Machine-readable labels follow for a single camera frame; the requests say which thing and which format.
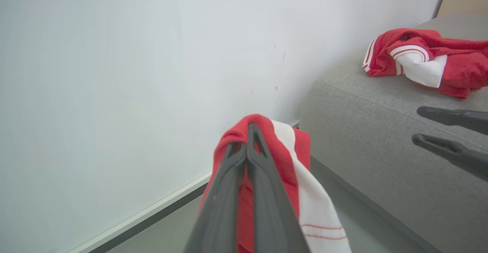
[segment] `dark baseboard strip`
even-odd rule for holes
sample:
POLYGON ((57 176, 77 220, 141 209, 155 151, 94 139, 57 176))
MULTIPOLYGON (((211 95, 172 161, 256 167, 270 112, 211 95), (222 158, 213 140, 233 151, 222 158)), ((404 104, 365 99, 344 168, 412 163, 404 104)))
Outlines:
POLYGON ((179 199, 175 203, 171 204, 167 208, 159 211, 158 213, 152 215, 151 217, 143 220, 139 224, 135 225, 131 229, 125 231, 124 233, 118 235, 117 237, 111 239, 110 241, 102 244, 98 248, 92 250, 90 253, 106 253, 107 251, 111 250, 115 246, 120 245, 124 241, 127 241, 131 237, 135 236, 136 234, 140 233, 141 231, 145 230, 146 228, 150 227, 151 225, 157 223, 167 215, 173 213, 174 211, 178 210, 185 204, 188 204, 190 201, 196 199, 198 196, 202 195, 205 191, 207 184, 200 186, 199 188, 195 189, 190 194, 186 195, 185 197, 179 199))
POLYGON ((331 180, 345 188, 348 192, 350 192, 354 197, 362 201, 368 208, 370 208, 373 212, 380 215, 380 217, 384 218, 388 223, 392 224, 396 229, 402 232, 405 236, 409 239, 417 243, 420 247, 422 247, 425 251, 429 253, 441 253, 437 248, 435 248, 432 244, 427 242, 422 237, 418 236, 417 233, 413 232, 408 228, 404 223, 400 220, 395 218, 393 215, 388 213, 384 208, 378 205, 376 202, 368 198, 366 195, 361 193, 357 190, 354 186, 350 185, 346 182, 343 178, 338 176, 334 171, 328 168, 326 165, 318 161, 315 157, 310 156, 310 171, 314 175, 321 174, 329 177, 331 180))

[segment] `white wall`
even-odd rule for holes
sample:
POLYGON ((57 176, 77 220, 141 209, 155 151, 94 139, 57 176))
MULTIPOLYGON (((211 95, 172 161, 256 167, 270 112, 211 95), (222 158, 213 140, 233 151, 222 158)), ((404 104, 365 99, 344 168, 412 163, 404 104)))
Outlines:
POLYGON ((0 0, 0 251, 61 253, 291 123, 328 66, 438 0, 0 0))

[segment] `gray sofa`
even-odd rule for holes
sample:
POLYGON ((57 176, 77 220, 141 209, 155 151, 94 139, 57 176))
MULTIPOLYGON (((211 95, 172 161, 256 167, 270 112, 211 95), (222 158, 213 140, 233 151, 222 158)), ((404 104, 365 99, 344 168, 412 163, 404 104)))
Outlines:
MULTIPOLYGON (((488 16, 443 16, 418 28, 488 40, 488 16)), ((488 136, 416 114, 420 106, 488 111, 488 88, 459 101, 405 76, 369 77, 363 58, 328 69, 307 95, 300 129, 310 133, 312 157, 426 251, 488 252, 488 182, 411 142, 425 133, 488 153, 488 136)))

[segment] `towel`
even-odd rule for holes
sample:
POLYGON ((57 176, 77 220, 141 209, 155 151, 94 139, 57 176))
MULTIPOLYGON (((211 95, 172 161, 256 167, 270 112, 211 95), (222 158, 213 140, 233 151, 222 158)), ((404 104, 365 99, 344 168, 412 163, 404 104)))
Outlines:
MULTIPOLYGON (((247 143, 247 127, 257 124, 270 149, 279 176, 297 215, 312 253, 350 253, 349 242, 331 199, 310 173, 310 136, 291 126, 261 115, 243 118, 221 138, 214 152, 212 176, 202 203, 230 142, 247 143)), ((247 179, 239 188, 237 242, 240 253, 251 253, 253 245, 253 194, 247 179)))
POLYGON ((488 41, 442 38, 435 30, 394 29, 371 41, 363 68, 372 77, 405 75, 420 86, 464 100, 488 86, 488 41))

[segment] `gray ottoman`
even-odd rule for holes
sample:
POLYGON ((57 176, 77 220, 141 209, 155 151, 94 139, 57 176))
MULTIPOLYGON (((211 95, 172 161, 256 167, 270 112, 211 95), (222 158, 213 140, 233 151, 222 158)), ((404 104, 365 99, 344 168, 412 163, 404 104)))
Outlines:
MULTIPOLYGON (((488 16, 442 16, 418 28, 488 40, 488 16)), ((427 251, 487 252, 488 182, 413 145, 411 135, 488 153, 488 136, 416 114, 420 106, 488 111, 488 88, 459 101, 405 76, 369 77, 363 58, 328 69, 307 95, 300 129, 310 133, 312 156, 427 251)))

